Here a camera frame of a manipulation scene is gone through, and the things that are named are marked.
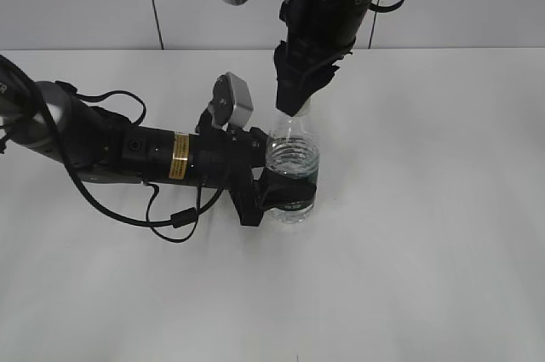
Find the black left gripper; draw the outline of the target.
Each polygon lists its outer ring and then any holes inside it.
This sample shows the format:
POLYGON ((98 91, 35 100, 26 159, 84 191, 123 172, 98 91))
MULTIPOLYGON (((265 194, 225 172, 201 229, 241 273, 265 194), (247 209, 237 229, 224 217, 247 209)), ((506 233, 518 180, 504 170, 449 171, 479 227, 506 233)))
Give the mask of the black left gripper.
POLYGON ((201 187, 214 188, 210 201, 198 209, 209 210, 227 191, 242 226, 257 227, 264 211, 278 209, 295 212, 315 202, 318 171, 303 176, 287 176, 263 170, 258 181, 253 170, 265 166, 269 136, 262 129, 248 130, 228 125, 226 129, 212 124, 209 111, 202 112, 196 127, 194 169, 201 187))

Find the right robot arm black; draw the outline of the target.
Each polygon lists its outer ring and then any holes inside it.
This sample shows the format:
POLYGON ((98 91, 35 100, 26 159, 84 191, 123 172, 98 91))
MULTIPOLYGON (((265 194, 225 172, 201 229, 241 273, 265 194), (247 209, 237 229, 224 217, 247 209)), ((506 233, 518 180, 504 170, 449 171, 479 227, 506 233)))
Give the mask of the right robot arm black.
POLYGON ((333 79, 349 54, 372 0, 285 0, 287 37, 274 51, 276 107, 294 117, 333 79))

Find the left robot arm black grey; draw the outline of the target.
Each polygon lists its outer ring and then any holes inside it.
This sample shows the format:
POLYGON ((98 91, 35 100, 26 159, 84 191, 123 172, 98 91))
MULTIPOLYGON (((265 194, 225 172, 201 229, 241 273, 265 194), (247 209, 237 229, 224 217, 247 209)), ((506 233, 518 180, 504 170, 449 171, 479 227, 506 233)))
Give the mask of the left robot arm black grey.
POLYGON ((253 111, 244 80, 220 75, 192 134, 148 128, 100 106, 62 81, 34 81, 1 61, 3 142, 62 164, 91 204, 89 184, 171 184, 227 192, 242 225, 272 209, 301 209, 317 192, 314 175, 266 167, 267 135, 248 126, 253 111))

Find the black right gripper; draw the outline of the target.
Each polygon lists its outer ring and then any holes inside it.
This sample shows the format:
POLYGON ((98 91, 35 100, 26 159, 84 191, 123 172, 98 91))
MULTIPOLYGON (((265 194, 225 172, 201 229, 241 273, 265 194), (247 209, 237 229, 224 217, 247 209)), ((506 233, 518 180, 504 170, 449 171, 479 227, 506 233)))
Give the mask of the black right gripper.
POLYGON ((276 107, 295 116, 312 95, 327 86, 353 49, 353 40, 341 46, 321 46, 303 39, 281 40, 273 53, 276 68, 276 107))

